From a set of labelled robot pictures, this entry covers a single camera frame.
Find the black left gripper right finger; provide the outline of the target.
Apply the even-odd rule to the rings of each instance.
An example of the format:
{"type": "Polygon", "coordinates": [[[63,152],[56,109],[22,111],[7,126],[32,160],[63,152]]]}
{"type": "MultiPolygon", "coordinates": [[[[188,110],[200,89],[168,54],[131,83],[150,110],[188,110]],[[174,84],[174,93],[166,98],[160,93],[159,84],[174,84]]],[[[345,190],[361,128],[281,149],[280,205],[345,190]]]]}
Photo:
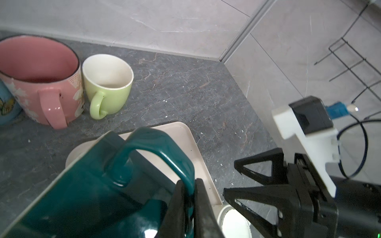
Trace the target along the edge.
{"type": "Polygon", "coordinates": [[[195,180],[194,237],[224,238],[224,235],[215,219],[204,182],[201,178],[197,178],[195,180]]]}

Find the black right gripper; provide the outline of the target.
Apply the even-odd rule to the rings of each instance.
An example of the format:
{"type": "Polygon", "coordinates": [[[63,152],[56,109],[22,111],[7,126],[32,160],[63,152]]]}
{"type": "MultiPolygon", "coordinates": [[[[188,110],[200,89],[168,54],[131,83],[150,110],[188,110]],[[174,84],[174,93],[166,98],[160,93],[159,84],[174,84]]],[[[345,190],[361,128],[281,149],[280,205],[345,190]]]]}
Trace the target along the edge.
{"type": "Polygon", "coordinates": [[[296,153],[286,168],[283,150],[275,148],[236,160],[234,168],[265,185],[223,191],[263,237],[336,237],[338,208],[307,155],[296,153]]]}

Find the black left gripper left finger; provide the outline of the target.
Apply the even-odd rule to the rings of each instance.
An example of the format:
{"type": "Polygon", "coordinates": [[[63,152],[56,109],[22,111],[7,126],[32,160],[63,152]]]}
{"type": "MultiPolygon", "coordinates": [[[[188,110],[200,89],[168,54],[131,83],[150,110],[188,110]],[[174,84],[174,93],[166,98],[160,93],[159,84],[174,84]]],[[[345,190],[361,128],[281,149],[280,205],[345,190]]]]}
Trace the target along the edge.
{"type": "Polygon", "coordinates": [[[171,197],[169,208],[156,234],[157,238],[184,238],[186,223],[185,186],[178,180],[171,197]]]}

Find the white mug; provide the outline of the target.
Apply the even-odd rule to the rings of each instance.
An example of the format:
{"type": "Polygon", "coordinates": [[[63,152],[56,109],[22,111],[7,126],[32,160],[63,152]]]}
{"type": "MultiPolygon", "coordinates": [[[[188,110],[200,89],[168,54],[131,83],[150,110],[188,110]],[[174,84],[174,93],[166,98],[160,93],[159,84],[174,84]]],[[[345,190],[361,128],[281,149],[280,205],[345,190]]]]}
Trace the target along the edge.
{"type": "Polygon", "coordinates": [[[251,238],[248,220],[231,205],[214,206],[218,226],[225,238],[251,238]]]}

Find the dark green mug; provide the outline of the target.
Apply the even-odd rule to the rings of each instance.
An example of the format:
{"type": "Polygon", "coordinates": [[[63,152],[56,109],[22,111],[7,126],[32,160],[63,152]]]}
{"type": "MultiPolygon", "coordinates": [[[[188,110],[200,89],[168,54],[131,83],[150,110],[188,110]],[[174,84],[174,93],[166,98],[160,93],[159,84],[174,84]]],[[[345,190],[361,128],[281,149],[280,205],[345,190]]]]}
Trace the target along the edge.
{"type": "Polygon", "coordinates": [[[108,132],[73,161],[4,231],[4,238],[155,236],[177,182],[143,157],[151,152],[185,186],[185,237],[193,237],[194,166],[163,131],[142,127],[127,139],[108,132]]]}

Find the light green mug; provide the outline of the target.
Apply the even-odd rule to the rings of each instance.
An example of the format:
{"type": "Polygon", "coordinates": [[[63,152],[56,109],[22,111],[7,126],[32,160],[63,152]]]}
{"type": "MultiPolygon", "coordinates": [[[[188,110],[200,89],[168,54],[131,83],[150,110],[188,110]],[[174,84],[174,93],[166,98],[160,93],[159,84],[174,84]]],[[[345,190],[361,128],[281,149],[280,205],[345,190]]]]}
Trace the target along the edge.
{"type": "Polygon", "coordinates": [[[135,77],[127,62],[113,55],[92,55],[83,62],[82,74],[93,119],[101,120],[122,109],[135,77]]]}

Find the pink ghost print mug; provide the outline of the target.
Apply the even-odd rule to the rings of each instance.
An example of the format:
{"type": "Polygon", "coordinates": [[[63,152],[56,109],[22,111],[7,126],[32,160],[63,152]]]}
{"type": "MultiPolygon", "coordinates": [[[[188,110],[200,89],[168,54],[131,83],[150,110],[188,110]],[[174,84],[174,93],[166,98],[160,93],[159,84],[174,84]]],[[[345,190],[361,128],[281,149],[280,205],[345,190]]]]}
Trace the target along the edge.
{"type": "Polygon", "coordinates": [[[35,122],[65,129],[84,111],[78,55],[54,39],[17,35],[1,40],[1,80],[35,122]]]}

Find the blue mug yellow inside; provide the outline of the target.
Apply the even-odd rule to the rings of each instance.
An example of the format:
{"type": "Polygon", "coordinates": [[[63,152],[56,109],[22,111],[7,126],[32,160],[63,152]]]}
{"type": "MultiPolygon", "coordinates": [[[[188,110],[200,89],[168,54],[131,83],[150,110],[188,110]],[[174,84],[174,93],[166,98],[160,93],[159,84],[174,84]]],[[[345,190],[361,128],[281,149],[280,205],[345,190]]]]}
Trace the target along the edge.
{"type": "Polygon", "coordinates": [[[5,84],[1,81],[1,125],[5,125],[16,118],[21,112],[22,107],[18,104],[14,96],[10,93],[5,84]]]}

